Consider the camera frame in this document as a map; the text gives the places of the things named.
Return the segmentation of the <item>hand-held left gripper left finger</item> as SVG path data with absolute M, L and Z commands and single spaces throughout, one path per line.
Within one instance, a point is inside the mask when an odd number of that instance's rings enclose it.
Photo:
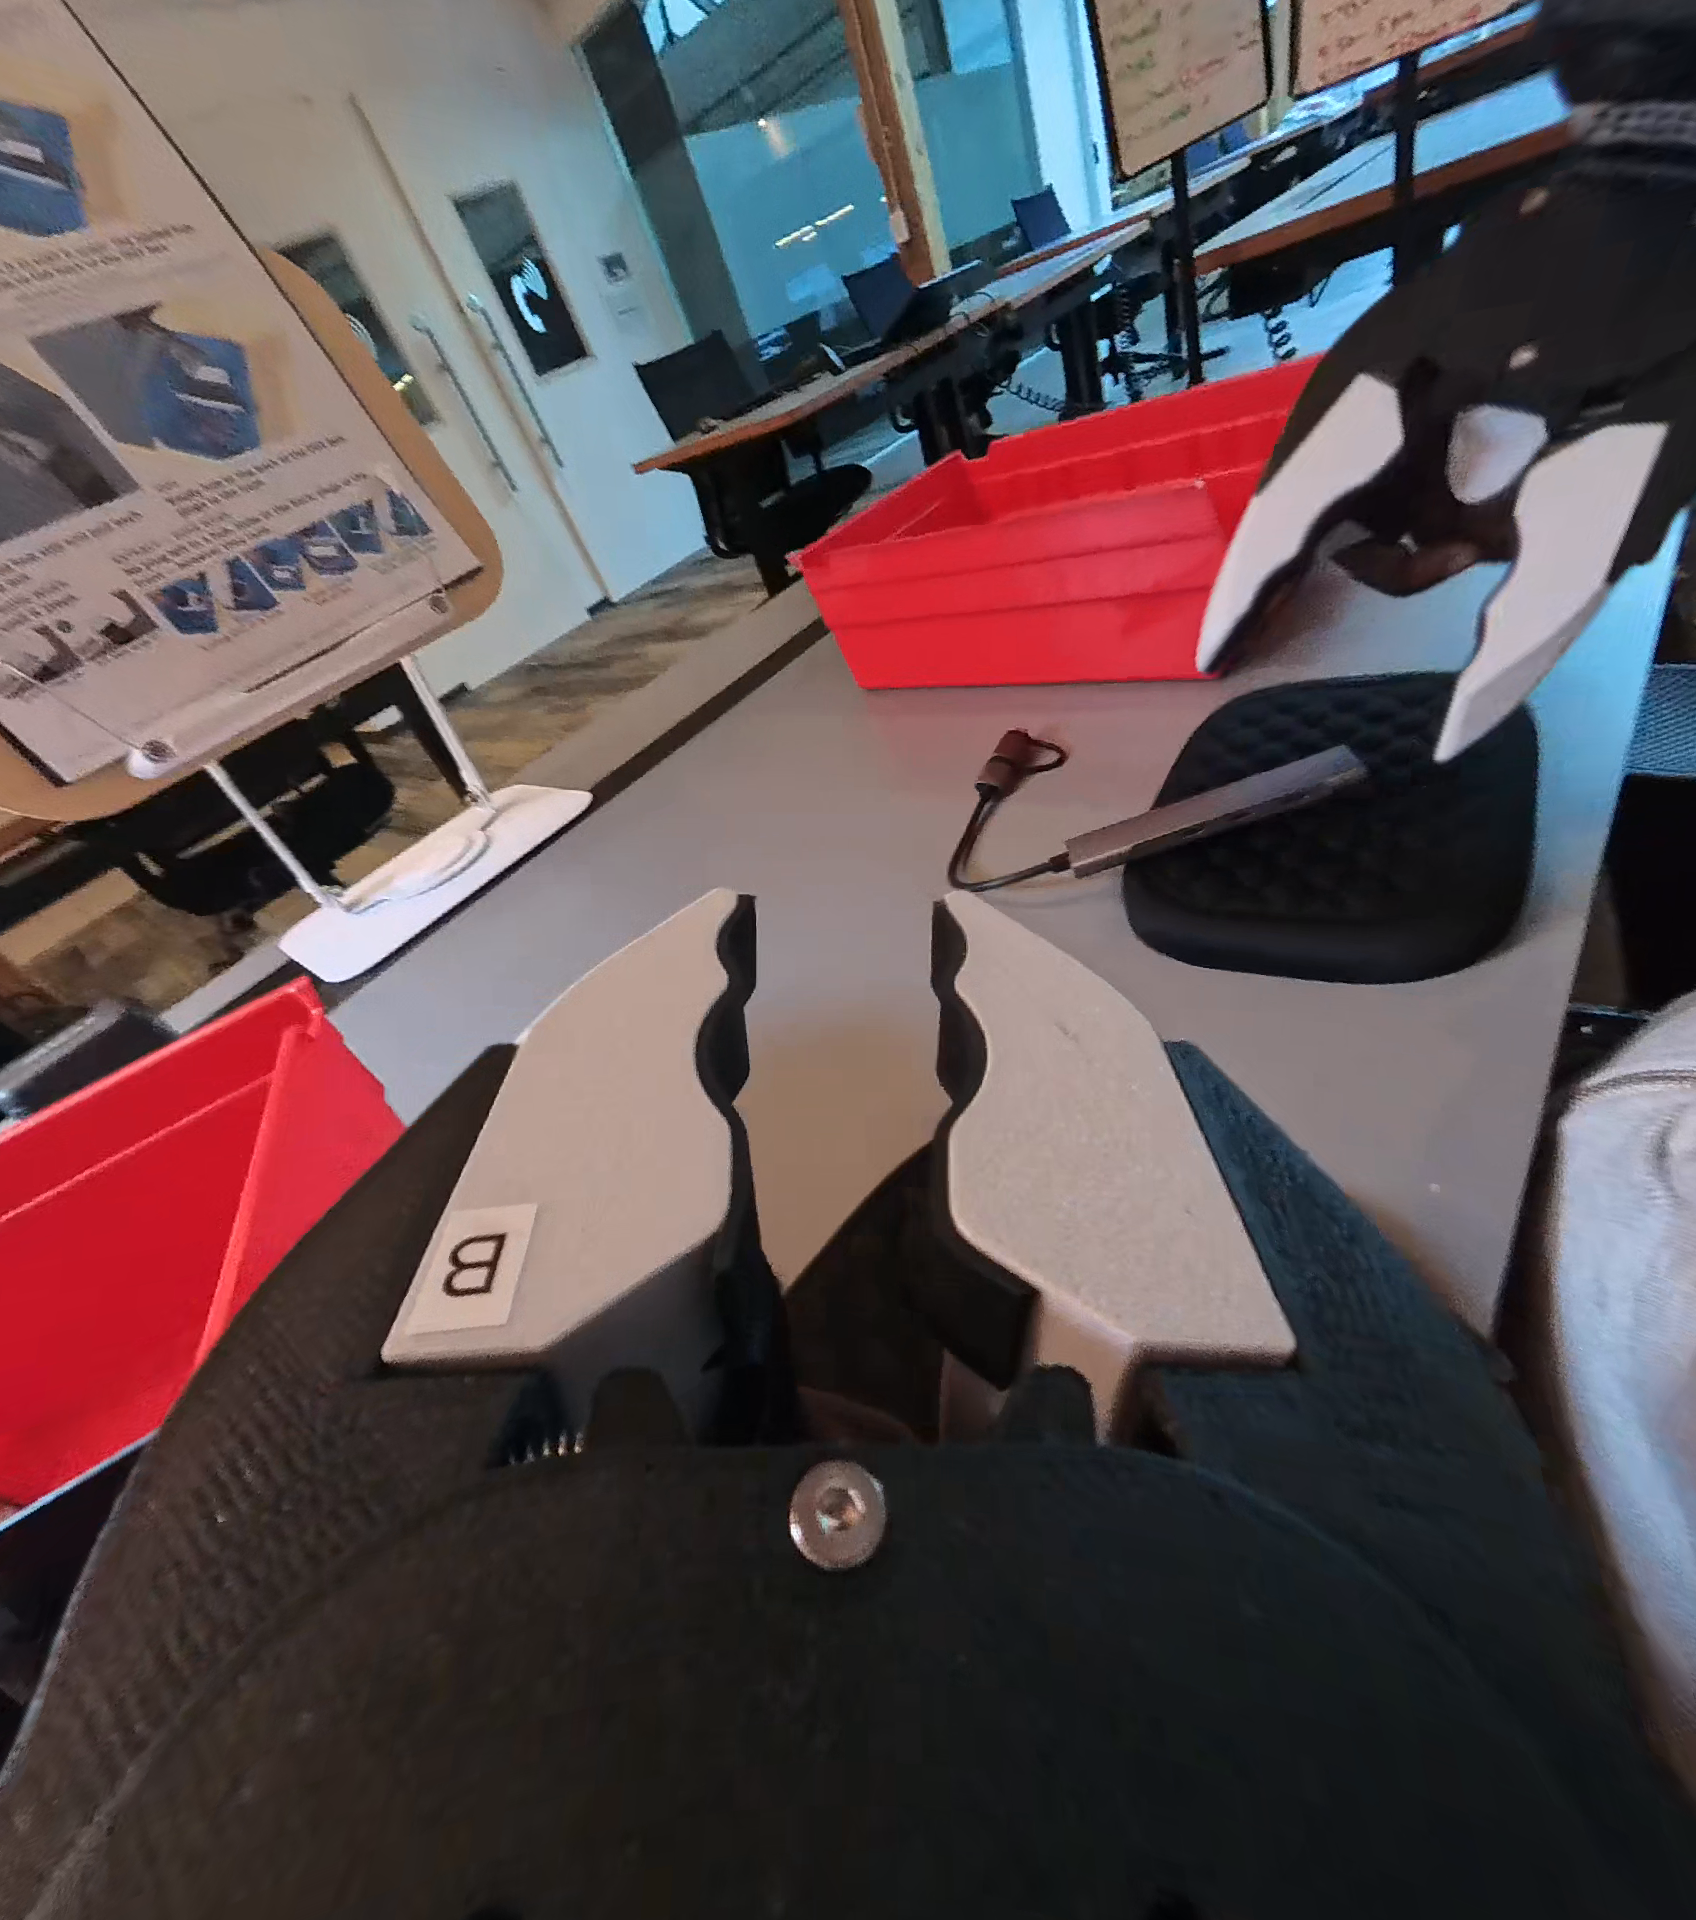
M 534 1016 L 381 1346 L 385 1368 L 527 1368 L 574 1427 L 601 1381 L 645 1368 L 700 1439 L 797 1433 L 738 1115 L 757 963 L 753 894 L 717 887 Z

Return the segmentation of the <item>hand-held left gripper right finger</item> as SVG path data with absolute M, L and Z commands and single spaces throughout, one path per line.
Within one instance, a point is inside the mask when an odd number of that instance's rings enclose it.
M 943 1413 L 981 1427 L 1066 1368 L 1105 1439 L 1146 1368 L 1288 1368 L 1299 1337 L 1154 1025 L 968 893 L 933 907 L 930 985 Z

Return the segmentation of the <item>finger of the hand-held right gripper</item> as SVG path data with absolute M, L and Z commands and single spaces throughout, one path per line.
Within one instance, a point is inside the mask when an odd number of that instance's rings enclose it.
M 1226 668 L 1305 569 L 1315 543 L 1408 442 L 1402 390 L 1380 373 L 1319 371 L 1222 555 L 1197 636 L 1197 667 Z
M 1666 438 L 1665 423 L 1614 423 L 1528 469 L 1514 494 L 1514 556 L 1485 605 L 1435 761 L 1459 759 L 1522 708 L 1602 612 Z

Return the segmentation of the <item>red plastic bin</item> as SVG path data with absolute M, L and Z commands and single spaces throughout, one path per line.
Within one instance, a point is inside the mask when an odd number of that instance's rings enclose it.
M 0 1519 L 160 1427 L 400 1132 L 306 980 L 0 1129 Z
M 1222 556 L 1319 356 L 951 454 L 799 551 L 866 689 L 1202 679 Z

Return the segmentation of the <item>grey usb hub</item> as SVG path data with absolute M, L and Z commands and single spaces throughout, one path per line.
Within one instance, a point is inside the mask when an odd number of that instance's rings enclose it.
M 1367 778 L 1371 768 L 1357 753 L 1333 746 L 1074 836 L 1063 845 L 1060 872 L 1071 877 L 1109 872 L 1152 852 L 1305 811 L 1364 786 Z

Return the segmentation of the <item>person's right hand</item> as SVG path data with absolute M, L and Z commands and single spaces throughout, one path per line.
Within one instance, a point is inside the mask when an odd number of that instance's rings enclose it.
M 1377 485 L 1357 492 L 1340 520 L 1357 536 L 1344 543 L 1333 561 L 1387 596 L 1412 596 L 1473 567 L 1517 556 L 1512 487 L 1487 500 L 1459 500 L 1448 485 L 1425 492 Z

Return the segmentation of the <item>white poster stand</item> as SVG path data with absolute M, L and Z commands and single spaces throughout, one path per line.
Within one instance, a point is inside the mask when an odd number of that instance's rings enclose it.
M 463 809 L 361 877 L 338 860 L 388 826 L 396 786 L 359 739 L 355 718 L 399 705 Z M 281 933 L 287 964 L 327 985 L 359 980 L 578 824 L 591 795 L 567 786 L 492 786 L 421 663 L 288 720 L 128 811 L 80 824 L 107 836 L 124 877 L 201 919 L 255 922 L 296 893 L 308 912 Z

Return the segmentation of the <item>handwritten whiteboard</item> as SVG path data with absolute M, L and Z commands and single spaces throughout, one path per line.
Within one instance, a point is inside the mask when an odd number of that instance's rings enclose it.
M 1274 97 L 1263 2 L 1090 2 L 1109 172 L 1146 173 Z
M 1453 39 L 1522 2 L 1294 2 L 1290 77 L 1296 100 Z

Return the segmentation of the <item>black quilted cushion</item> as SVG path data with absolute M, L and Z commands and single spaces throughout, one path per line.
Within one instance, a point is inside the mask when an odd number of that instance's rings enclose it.
M 1135 934 L 1183 964 L 1345 985 L 1462 973 L 1530 893 L 1540 734 L 1514 708 L 1462 756 L 1432 750 L 1453 674 L 1274 684 L 1216 708 L 1172 764 L 1176 802 L 1345 746 L 1364 786 L 1125 868 Z

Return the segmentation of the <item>black office chair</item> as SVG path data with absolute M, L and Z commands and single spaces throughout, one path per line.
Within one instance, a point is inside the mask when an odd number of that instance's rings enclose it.
M 635 367 L 670 429 L 685 442 L 751 413 L 761 401 L 720 330 Z M 743 442 L 677 472 L 691 482 L 706 546 L 727 561 L 751 559 L 769 594 L 790 585 L 788 556 L 822 540 L 875 485 L 860 463 L 823 463 L 819 439 L 802 446 L 813 469 L 797 474 L 782 439 Z

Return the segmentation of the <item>wooden rounded panel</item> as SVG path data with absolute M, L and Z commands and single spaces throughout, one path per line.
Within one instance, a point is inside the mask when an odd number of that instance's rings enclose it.
M 139 770 L 136 761 L 124 759 L 82 781 L 57 783 L 0 734 L 0 815 L 8 820 L 66 826 L 119 814 L 130 802 L 204 770 L 212 759 L 252 746 L 283 720 L 304 718 L 319 704 L 355 689 L 383 668 L 409 663 L 429 643 L 486 613 L 499 596 L 503 559 L 496 533 L 429 433 L 383 383 L 370 350 L 355 340 L 335 301 L 279 250 L 258 248 L 257 257 L 394 449 L 417 494 L 417 508 L 431 521 L 447 525 L 473 559 L 460 574 L 442 567 L 440 586 L 434 586 L 421 602 L 383 616 L 296 668 L 264 679 L 255 692 L 213 693 L 180 715 L 160 720 L 154 740 L 169 756 L 158 759 L 146 774 Z

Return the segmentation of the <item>phone icon door sign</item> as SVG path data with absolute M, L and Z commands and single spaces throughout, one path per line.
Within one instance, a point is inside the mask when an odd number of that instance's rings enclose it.
M 539 227 L 516 182 L 496 182 L 453 197 L 453 209 L 537 376 L 563 373 L 591 358 Z
M 376 303 L 363 275 L 359 274 L 355 257 L 349 250 L 343 239 L 335 230 L 324 228 L 306 239 L 279 240 L 274 248 L 288 263 L 312 275 L 324 294 L 328 294 L 361 345 L 373 354 L 376 366 L 381 367 L 394 393 L 402 397 L 405 409 L 422 427 L 437 426 L 440 409 L 435 407 L 425 386 L 417 380 L 411 361 L 396 340 L 396 332 L 388 329 L 388 321 L 383 317 L 381 305 Z

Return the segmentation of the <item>instruction poster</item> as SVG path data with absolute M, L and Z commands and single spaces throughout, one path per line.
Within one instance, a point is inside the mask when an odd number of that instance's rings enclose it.
M 0 734 L 70 783 L 460 574 L 67 4 L 0 4 Z

